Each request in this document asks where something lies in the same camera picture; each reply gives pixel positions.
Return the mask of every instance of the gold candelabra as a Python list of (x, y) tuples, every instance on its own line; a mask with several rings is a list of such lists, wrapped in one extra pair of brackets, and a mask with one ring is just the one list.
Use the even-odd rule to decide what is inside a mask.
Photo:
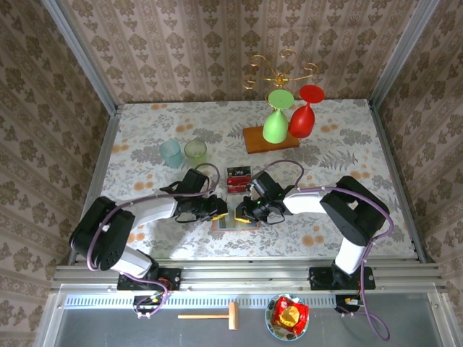
[(259, 63), (264, 62), (265, 64), (267, 64), (267, 67), (270, 69), (273, 76), (272, 77), (261, 77), (261, 76), (257, 76), (256, 74), (246, 74), (242, 78), (242, 86), (245, 89), (252, 89), (254, 87), (254, 84), (256, 83), (256, 80), (272, 82), (275, 88), (272, 89), (267, 94), (266, 100), (268, 100), (268, 95), (276, 89), (285, 89), (285, 90), (288, 90), (292, 95), (295, 95), (295, 93), (291, 89), (288, 88), (287, 86), (288, 83), (293, 82), (293, 81), (300, 81), (300, 80), (304, 80), (306, 78), (312, 77), (314, 74), (318, 73), (318, 67), (314, 63), (306, 63), (302, 67), (305, 71), (308, 71), (310, 74), (303, 76), (303, 77), (289, 78), (288, 74), (292, 70), (293, 63), (297, 60), (297, 53), (290, 48), (284, 48), (280, 51), (281, 58), (284, 58), (287, 60), (291, 56), (294, 56), (294, 58), (289, 62), (288, 67), (283, 72), (276, 72), (271, 66), (270, 62), (267, 60), (267, 58), (260, 54), (255, 54), (254, 56), (250, 56), (249, 64), (251, 66), (260, 67)]

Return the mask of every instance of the patterned wallpaper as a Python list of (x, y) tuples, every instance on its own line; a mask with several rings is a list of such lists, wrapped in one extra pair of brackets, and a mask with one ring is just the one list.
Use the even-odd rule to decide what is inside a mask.
[(440, 1), (380, 114), (462, 327), (463, 1)]
[(31, 346), (107, 113), (39, 1), (0, 1), (0, 346)]
[(262, 54), (279, 70), (283, 48), (320, 68), (327, 98), (368, 98), (417, 0), (61, 0), (114, 100), (263, 99), (245, 91), (247, 62)]

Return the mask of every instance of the floral tablecloth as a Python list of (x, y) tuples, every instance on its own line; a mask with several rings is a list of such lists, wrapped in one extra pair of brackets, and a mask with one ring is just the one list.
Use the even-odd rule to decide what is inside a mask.
[[(303, 104), (286, 110), (288, 119)], [(325, 100), (313, 106), (315, 128), (298, 148), (248, 155), (242, 130), (262, 125), (271, 112), (265, 101), (220, 103), (167, 103), (126, 105), (122, 111), (102, 195), (128, 200), (154, 193), (183, 178), (188, 162), (172, 169), (159, 155), (167, 139), (182, 147), (195, 138), (208, 146), (208, 162), (222, 175), (217, 189), (226, 196), (226, 167), (250, 165), (254, 173), (274, 160), (298, 160), (305, 168), (302, 187), (336, 183), (351, 175), (378, 195), (396, 224), (394, 233), (378, 242), (372, 255), (416, 258), (396, 191), (381, 149), (366, 100)], [(293, 184), (299, 168), (278, 164), (269, 171), (283, 187)], [(178, 224), (160, 220), (132, 231), (129, 245), (155, 258), (200, 259), (211, 257), (335, 257), (342, 240), (325, 214), (286, 218), (257, 231), (212, 231), (211, 223)]]

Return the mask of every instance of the toy hammer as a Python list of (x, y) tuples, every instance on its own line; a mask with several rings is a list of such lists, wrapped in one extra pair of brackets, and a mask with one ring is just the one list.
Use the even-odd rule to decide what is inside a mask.
[(179, 314), (179, 320), (214, 320), (216, 318), (228, 318), (229, 329), (238, 330), (238, 303), (230, 303), (228, 314)]

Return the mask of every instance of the bag of chips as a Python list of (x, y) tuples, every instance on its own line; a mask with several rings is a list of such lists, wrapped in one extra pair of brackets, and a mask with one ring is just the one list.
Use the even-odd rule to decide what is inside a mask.
[(309, 318), (309, 306), (282, 296), (276, 303), (273, 324), (299, 335)]

